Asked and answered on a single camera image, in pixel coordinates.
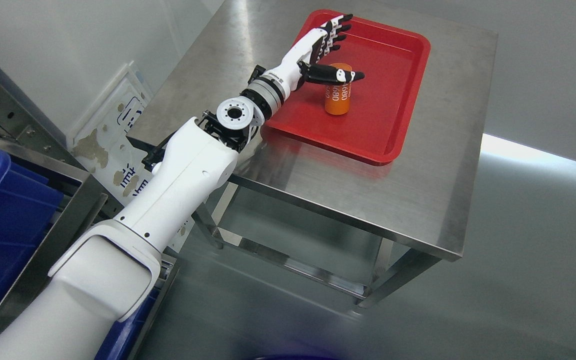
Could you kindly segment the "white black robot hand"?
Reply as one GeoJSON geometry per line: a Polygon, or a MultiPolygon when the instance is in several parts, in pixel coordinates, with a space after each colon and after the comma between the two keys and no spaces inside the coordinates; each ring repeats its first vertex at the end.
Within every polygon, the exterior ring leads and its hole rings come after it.
{"type": "Polygon", "coordinates": [[[300,89],[303,84],[346,85],[363,80],[362,71],[344,70],[320,61],[341,48],[346,32],[351,29],[352,14],[340,14],[330,18],[319,27],[311,28],[298,39],[284,55],[279,66],[266,71],[271,79],[277,80],[288,94],[300,89]]]}

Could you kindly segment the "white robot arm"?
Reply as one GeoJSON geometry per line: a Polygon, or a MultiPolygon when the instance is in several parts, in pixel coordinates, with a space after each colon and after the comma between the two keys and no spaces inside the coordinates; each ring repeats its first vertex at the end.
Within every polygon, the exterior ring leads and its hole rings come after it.
{"type": "Polygon", "coordinates": [[[93,360],[114,323],[144,303],[165,248],[237,164],[238,151],[195,121],[173,133],[136,198],[51,266],[46,288],[0,333],[0,360],[93,360]]]}

